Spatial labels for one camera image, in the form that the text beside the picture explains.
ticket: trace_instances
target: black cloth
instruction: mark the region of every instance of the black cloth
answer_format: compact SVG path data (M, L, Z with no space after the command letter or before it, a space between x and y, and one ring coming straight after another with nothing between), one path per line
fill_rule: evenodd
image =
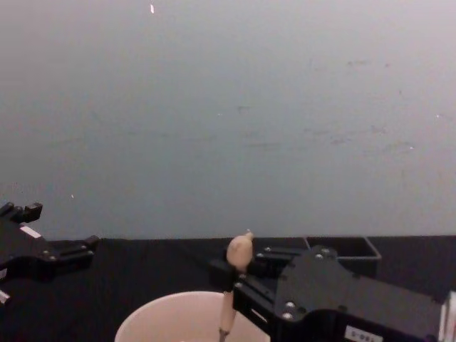
M456 289L456 237L376 237L378 279L443 299ZM89 269L49 284L15 279L1 285L12 297L0 309L0 341L114 341L121 323L153 299L208 290L207 262L228 239L103 239ZM255 239L267 246L304 247L304 240Z

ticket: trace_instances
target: black robotic arm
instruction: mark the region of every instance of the black robotic arm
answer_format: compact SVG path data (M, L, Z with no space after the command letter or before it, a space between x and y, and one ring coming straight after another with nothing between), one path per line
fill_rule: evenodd
M0 208L0 281L12 278L51 280L55 275L88 267L99 238L92 236L57 249L27 224L41 216L43 205ZM10 301L0 290L0 306Z
M233 308L267 333L271 342L454 341L451 296L442 305L354 274L336 256L323 246L269 247L256 254L246 274L238 274L224 257L211 263L209 275L220 291L233 291ZM276 279L275 291L263 284L263 278Z

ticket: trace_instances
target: screw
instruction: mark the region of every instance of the screw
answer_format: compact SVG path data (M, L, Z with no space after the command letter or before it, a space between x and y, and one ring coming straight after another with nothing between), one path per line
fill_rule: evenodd
M293 319L293 315L289 312L284 313L282 317L288 320Z

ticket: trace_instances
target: black tabletop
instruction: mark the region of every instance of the black tabletop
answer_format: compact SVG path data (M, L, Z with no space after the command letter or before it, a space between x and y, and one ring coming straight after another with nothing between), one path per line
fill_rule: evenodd
M371 241L383 258L377 279L437 299L456 289L456 237ZM228 242L103 239L89 269L50 284L24 279L2 284L13 300L0 309L0 342L114 341L121 323L143 304L181 291L213 291L207 262ZM255 249L267 246L304 247L304 240L255 239Z

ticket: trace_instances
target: wall stain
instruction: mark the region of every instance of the wall stain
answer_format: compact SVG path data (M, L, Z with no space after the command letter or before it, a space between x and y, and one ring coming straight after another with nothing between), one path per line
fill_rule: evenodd
M308 151L309 150L309 147L307 146L299 146L299 147L289 147L288 148L288 151L297 151L297 152L304 152L304 151Z
M252 107L250 107L249 105L238 105L237 106L238 114L247 114L251 109L252 109Z
M211 135L206 135L204 137L194 137L194 138L187 138L185 139L186 141L188 142L191 142L191 143L210 143L212 141L215 141L217 140L217 136L215 134L211 134Z
M388 131L386 130L385 126L375 126L375 125L372 125L370 127L370 132L372 134L386 134L386 133L388 133Z
M252 144L245 144L243 145L246 148L251 148L255 150L263 150L263 151L271 151L271 150L278 150L281 147L280 142L256 142Z
M402 188L404 190L407 190L408 186L407 186L407 176L405 175L405 170L402 169L400 171L400 183L402 185Z
M162 139L168 139L171 138L171 133L166 133L166 132L156 132L156 136Z
M105 124L105 122L103 120L101 120L100 114L98 114L94 110L90 110L89 116L92 118L93 121L96 121L97 123L100 123L100 124Z
M328 134L331 134L330 130L315 130L312 132L312 135L314 137L321 137L323 135L328 135Z
M452 123L455 120L453 117L448 116L446 114L437 114L435 117L437 119L441 119L441 120L447 121L449 123Z
M69 145L73 145L73 144L76 144L76 143L81 143L83 142L84 140L86 140L85 138L83 137L79 137L79 138L69 138L69 139L62 139L62 140L55 140L55 141L51 141L47 144L44 145L44 148L59 148L59 147L65 147L65 146L69 146Z
M415 144L408 141L396 141L391 144L387 144L385 147L375 150L365 150L364 155L404 155L409 154L415 150Z
M135 137L141 133L144 133L144 132L140 132L139 130L128 130L126 132L120 132L120 133L113 133L113 134L109 134L107 136L107 138L111 138L111 137Z
M442 171L439 170L438 172L438 184L439 185L444 185L445 181L443 180L443 176L442 176Z
M245 139L260 138L261 133L258 130L246 130L245 132L241 133L241 137Z
M370 61L362 60L362 61L349 61L347 62L347 66L349 67L356 67L356 66L367 66L370 64Z
M322 67L319 67L319 68L313 68L314 71L327 71L328 68L322 66Z
M331 137L331 145L339 146L345 143L349 143L351 141L350 138L340 136L340 137Z

